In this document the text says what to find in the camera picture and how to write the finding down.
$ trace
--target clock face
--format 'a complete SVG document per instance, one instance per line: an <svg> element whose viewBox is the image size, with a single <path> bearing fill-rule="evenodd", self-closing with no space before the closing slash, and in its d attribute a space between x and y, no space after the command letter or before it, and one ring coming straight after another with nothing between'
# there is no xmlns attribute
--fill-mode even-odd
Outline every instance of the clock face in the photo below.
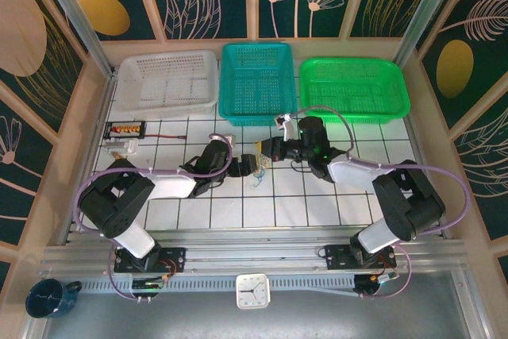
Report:
<svg viewBox="0 0 508 339"><path fill-rule="evenodd" d="M237 277L237 305L241 309L260 309L270 302L270 283L265 274Z"/></svg>

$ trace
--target gold circle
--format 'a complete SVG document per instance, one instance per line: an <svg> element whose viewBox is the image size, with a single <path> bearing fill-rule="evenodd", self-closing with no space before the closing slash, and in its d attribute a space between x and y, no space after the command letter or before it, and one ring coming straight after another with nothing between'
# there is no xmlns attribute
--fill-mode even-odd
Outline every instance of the gold circle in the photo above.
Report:
<svg viewBox="0 0 508 339"><path fill-rule="evenodd" d="M35 0L0 0L0 68L32 75L46 54L48 34Z"/></svg>
<svg viewBox="0 0 508 339"><path fill-rule="evenodd" d="M121 35L130 27L129 14L118 0L78 0L92 28L104 35Z"/></svg>
<svg viewBox="0 0 508 339"><path fill-rule="evenodd" d="M437 88L446 98L459 95L471 78L474 65L473 51L462 40L445 45L437 59Z"/></svg>

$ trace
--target blue mug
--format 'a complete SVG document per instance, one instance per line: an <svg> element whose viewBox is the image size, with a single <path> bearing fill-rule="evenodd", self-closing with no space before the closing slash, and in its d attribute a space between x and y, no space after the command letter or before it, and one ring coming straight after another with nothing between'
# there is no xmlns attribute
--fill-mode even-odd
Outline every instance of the blue mug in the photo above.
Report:
<svg viewBox="0 0 508 339"><path fill-rule="evenodd" d="M79 281L64 285L56 279L44 279L26 297L26 312L33 318L63 317L76 304L81 286Z"/></svg>

